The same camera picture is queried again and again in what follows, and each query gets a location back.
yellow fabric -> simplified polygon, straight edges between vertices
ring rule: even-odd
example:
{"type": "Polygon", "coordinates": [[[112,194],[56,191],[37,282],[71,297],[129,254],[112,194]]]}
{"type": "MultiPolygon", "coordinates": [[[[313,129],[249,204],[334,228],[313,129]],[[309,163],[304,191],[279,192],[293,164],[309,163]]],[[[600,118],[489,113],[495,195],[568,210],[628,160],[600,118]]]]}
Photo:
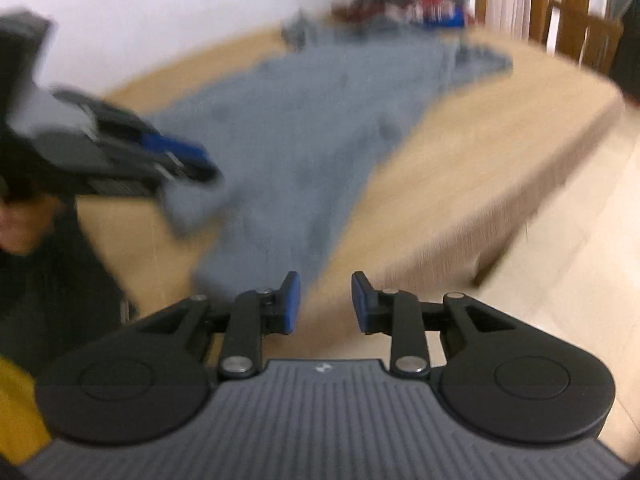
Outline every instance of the yellow fabric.
{"type": "Polygon", "coordinates": [[[0,357],[0,453],[14,465],[49,442],[33,386],[28,373],[0,357]]]}

tabletop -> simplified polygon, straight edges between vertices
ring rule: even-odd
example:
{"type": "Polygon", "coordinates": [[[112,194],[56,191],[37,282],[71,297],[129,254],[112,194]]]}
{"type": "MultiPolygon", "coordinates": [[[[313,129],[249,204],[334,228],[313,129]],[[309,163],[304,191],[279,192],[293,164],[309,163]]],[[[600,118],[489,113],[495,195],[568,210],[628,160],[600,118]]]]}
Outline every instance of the tabletop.
{"type": "MultiPolygon", "coordinates": [[[[271,356],[316,356],[357,330],[350,276],[419,292],[456,272],[530,217],[616,123],[624,104],[605,78],[536,44],[481,28],[467,34],[513,57],[513,73],[446,96],[370,176],[351,220],[303,300],[296,334],[271,356]]],[[[214,46],[107,96],[139,113],[285,51],[277,30],[214,46]]],[[[153,202],[79,200],[98,254],[143,314],[190,293],[190,273],[220,226],[176,239],[153,202]]]]}

table leg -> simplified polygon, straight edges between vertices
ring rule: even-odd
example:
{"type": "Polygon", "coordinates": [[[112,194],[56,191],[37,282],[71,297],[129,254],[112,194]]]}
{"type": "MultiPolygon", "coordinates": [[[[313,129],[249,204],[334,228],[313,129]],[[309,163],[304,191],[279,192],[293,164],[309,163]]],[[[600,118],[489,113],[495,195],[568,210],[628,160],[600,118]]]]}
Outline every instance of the table leg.
{"type": "Polygon", "coordinates": [[[516,229],[506,238],[504,238],[497,244],[492,245],[480,254],[480,258],[478,258],[478,270],[476,270],[476,275],[472,280],[472,283],[475,286],[481,286],[494,272],[494,270],[498,267],[498,265],[504,258],[504,255],[511,247],[511,244],[513,243],[517,235],[518,230],[516,229]]]}

white logo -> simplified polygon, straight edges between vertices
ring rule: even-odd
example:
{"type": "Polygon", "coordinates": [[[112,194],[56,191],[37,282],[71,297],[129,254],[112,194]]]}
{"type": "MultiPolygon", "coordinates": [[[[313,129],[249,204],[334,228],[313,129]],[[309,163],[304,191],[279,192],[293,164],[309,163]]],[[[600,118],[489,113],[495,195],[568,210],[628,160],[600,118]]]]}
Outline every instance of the white logo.
{"type": "Polygon", "coordinates": [[[332,367],[329,363],[322,363],[321,365],[318,365],[316,367],[316,372],[320,372],[321,374],[325,374],[327,372],[330,372],[333,369],[334,369],[334,367],[332,367]]]}

ribbed gray panel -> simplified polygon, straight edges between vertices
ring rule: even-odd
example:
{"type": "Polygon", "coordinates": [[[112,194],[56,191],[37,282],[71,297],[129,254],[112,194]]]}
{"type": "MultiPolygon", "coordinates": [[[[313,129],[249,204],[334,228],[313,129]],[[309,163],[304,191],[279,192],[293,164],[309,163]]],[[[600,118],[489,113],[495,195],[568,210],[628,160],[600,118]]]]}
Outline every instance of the ribbed gray panel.
{"type": "Polygon", "coordinates": [[[614,480],[628,470],[595,440],[532,450],[478,437],[427,385],[378,361],[271,361],[258,378],[225,383],[174,434],[117,449],[55,441],[22,469],[34,480],[614,480]]]}

